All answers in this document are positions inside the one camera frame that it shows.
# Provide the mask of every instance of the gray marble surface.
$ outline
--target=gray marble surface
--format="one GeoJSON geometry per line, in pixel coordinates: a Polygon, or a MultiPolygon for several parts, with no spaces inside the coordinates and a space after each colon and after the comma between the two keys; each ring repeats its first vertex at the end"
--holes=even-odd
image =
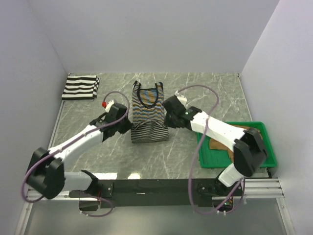
{"type": "MultiPolygon", "coordinates": [[[[58,145],[82,131],[91,120],[104,111],[101,102],[110,91],[121,91],[131,101],[132,85],[135,80],[142,88],[153,88],[155,82],[163,82],[165,99],[174,92],[192,84],[204,84],[213,88],[220,96],[220,105],[212,116],[223,121],[251,121],[238,74],[213,73],[101,73],[98,98],[95,101],[66,101],[60,115],[53,145],[58,145]]],[[[204,88],[183,91],[188,105],[208,111],[215,103],[215,96],[204,88]]],[[[123,102],[119,95],[112,95],[123,102]]],[[[187,178],[191,158],[197,146],[196,134],[187,129],[170,129],[170,140],[158,143],[132,144],[130,132],[117,133],[102,144],[95,146],[73,165],[66,165],[66,171],[86,169],[93,173],[105,173],[104,178],[117,179],[167,179],[187,178]]],[[[197,162],[194,178],[214,178],[220,169],[202,169],[197,162]]],[[[267,177],[261,169],[255,177],[267,177]]]]}

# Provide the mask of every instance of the striped shirt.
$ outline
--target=striped shirt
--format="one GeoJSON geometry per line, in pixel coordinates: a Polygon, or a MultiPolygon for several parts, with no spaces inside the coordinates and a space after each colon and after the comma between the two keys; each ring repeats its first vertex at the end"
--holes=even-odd
{"type": "Polygon", "coordinates": [[[164,125],[163,84],[155,83],[155,88],[141,89],[137,81],[133,87],[133,125],[132,143],[158,142],[169,139],[164,125]]]}
{"type": "Polygon", "coordinates": [[[68,76],[62,100],[94,100],[99,83],[97,76],[68,76]]]}

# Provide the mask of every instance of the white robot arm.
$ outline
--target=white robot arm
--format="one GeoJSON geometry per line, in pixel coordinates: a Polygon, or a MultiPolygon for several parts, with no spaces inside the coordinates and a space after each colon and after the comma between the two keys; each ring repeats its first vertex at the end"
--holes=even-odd
{"type": "Polygon", "coordinates": [[[258,131],[254,128],[245,130],[228,125],[210,117],[196,107],[187,109],[186,103],[187,99],[178,92],[163,103],[167,111],[165,125],[173,128],[187,128],[202,134],[208,119],[206,135],[234,152],[234,163],[230,164],[217,177],[217,180],[224,186],[230,187],[244,176],[251,177],[268,156],[258,131]]]}

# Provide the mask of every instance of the black mounting bar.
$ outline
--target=black mounting bar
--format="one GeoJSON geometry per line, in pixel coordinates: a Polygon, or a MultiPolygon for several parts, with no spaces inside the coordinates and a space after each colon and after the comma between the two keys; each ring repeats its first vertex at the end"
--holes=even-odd
{"type": "MultiPolygon", "coordinates": [[[[193,179],[192,194],[199,207],[212,207],[212,197],[227,196],[232,187],[216,188],[215,179],[193,179]]],[[[102,198],[107,198],[116,207],[127,206],[176,206],[190,205],[188,197],[188,179],[162,180],[98,180],[98,188],[102,198]]],[[[242,190],[237,189],[233,196],[241,196],[242,190]]],[[[71,191],[72,198],[86,198],[80,191],[71,191]]],[[[101,208],[110,207],[106,203],[101,208]]],[[[80,210],[95,211],[97,201],[82,201],[80,210]]]]}

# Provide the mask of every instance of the purple cable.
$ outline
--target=purple cable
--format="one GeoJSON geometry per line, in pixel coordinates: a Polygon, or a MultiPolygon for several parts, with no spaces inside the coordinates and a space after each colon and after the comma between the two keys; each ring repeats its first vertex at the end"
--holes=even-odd
{"type": "Polygon", "coordinates": [[[101,198],[101,197],[91,196],[91,195],[89,195],[89,194],[86,194],[86,196],[91,197],[91,198],[95,198],[95,199],[98,199],[98,200],[101,200],[101,201],[104,201],[104,202],[108,203],[108,204],[111,206],[111,208],[110,208],[110,210],[109,210],[107,213],[105,213],[105,214],[88,214],[87,212],[84,212],[84,211],[82,212],[82,214],[84,214],[84,215],[86,215],[86,216],[88,216],[88,217],[100,218],[100,217],[104,217],[104,216],[110,214],[110,213],[113,211],[114,205],[113,205],[113,203],[112,203],[111,201],[109,201],[108,199],[101,198]]]}
{"type": "MultiPolygon", "coordinates": [[[[41,163],[43,163],[44,161],[46,161],[48,158],[53,157],[54,155],[56,155],[56,154],[60,153],[61,151],[67,149],[68,147],[70,147],[71,145],[73,145],[74,143],[76,143],[77,141],[79,141],[81,138],[83,138],[85,135],[88,135],[88,134],[90,134],[90,133],[92,133],[92,132],[94,132],[94,131],[97,131],[97,130],[101,129],[101,128],[105,128],[105,127],[108,127],[108,126],[112,126],[112,125],[114,125],[114,124],[117,124],[118,122],[120,122],[122,119],[124,119],[124,118],[127,116],[128,112],[129,112],[129,109],[130,109],[130,103],[129,103],[128,98],[127,98],[122,92],[119,92],[119,91],[109,92],[109,93],[104,97],[103,100],[105,101],[106,98],[107,98],[110,94],[112,94],[112,93],[118,93],[118,94],[122,95],[122,96],[126,99],[126,102],[127,102],[127,110],[126,110],[125,114],[124,114],[120,119],[118,119],[118,120],[116,120],[116,121],[110,122],[110,123],[108,123],[108,124],[104,124],[104,125],[99,126],[99,127],[97,127],[97,128],[91,129],[91,130],[85,132],[84,134],[81,134],[80,136],[78,136],[77,138],[73,139],[73,140],[72,140],[71,142],[69,142],[68,144],[64,145],[64,146],[62,147],[62,150],[61,150],[61,149],[58,149],[58,150],[54,151],[53,153],[50,153],[50,154],[48,154],[47,156],[45,156],[44,158],[40,159],[38,162],[36,162],[36,163],[28,170],[28,172],[26,172],[26,174],[25,174],[25,176],[24,176],[24,178],[23,178],[22,188],[21,188],[21,195],[22,195],[22,198],[23,198],[24,201],[26,201],[26,202],[28,202],[28,203],[35,203],[35,202],[40,201],[40,200],[43,199],[43,197],[44,197],[44,196],[41,196],[41,197],[39,197],[39,198],[37,198],[37,199],[35,199],[35,200],[29,200],[29,199],[27,198],[27,196],[24,194],[26,181],[27,181],[28,177],[30,176],[30,174],[37,168],[37,166],[39,166],[41,163]]],[[[113,204],[112,204],[109,200],[102,199],[102,201],[105,201],[105,202],[109,203],[109,204],[111,205],[111,210],[110,210],[108,213],[104,214],[104,215],[96,216],[96,217],[105,216],[105,215],[111,213],[111,211],[113,210],[113,204]]]]}
{"type": "MultiPolygon", "coordinates": [[[[213,106],[213,107],[210,109],[210,111],[207,113],[208,116],[210,117],[212,111],[217,107],[217,105],[218,105],[219,102],[220,102],[219,95],[216,93],[215,90],[213,90],[212,88],[210,88],[210,87],[208,87],[208,86],[205,86],[205,85],[191,85],[191,86],[188,86],[188,87],[185,87],[185,88],[180,89],[178,92],[180,93],[180,92],[182,92],[182,91],[184,91],[184,90],[186,90],[186,89],[189,89],[189,88],[191,88],[191,87],[203,87],[203,88],[207,88],[207,89],[209,89],[211,92],[213,92],[214,95],[216,96],[216,102],[215,102],[214,106],[213,106]]],[[[207,130],[209,129],[209,127],[208,127],[209,117],[208,117],[208,118],[206,119],[206,121],[205,121],[205,129],[204,129],[203,135],[202,135],[202,137],[201,137],[201,139],[200,139],[200,141],[199,141],[199,143],[198,143],[198,146],[197,146],[197,148],[196,148],[196,151],[195,151],[195,153],[194,153],[194,155],[193,155],[193,157],[192,157],[191,168],[190,168],[189,177],[188,177],[188,196],[189,196],[190,204],[191,204],[191,206],[192,206],[192,208],[194,209],[195,212],[197,212],[197,213],[199,213],[199,214],[202,214],[202,215],[212,214],[212,213],[216,212],[219,208],[221,208],[221,207],[224,205],[224,203],[225,203],[225,202],[231,197],[231,195],[235,192],[235,190],[237,189],[237,187],[240,185],[241,181],[243,180],[243,179],[239,180],[239,181],[237,182],[237,184],[233,187],[233,189],[229,192],[229,194],[227,195],[227,197],[226,197],[216,208],[212,209],[211,211],[203,212],[203,211],[200,211],[198,208],[196,208],[195,203],[194,203],[194,200],[193,200],[193,197],[192,197],[192,171],[193,171],[193,168],[194,168],[194,166],[195,166],[196,159],[197,159],[197,155],[198,155],[198,153],[199,153],[199,150],[200,150],[200,148],[201,148],[201,145],[203,144],[203,141],[204,141],[204,139],[205,139],[206,132],[207,132],[207,130]]]]}
{"type": "Polygon", "coordinates": [[[233,207],[233,209],[231,209],[230,211],[227,211],[226,214],[233,212],[239,206],[239,204],[243,200],[243,197],[245,194],[245,188],[246,188],[246,179],[244,178],[244,180],[243,180],[243,193],[241,194],[241,198],[239,199],[239,202],[233,207]]]}

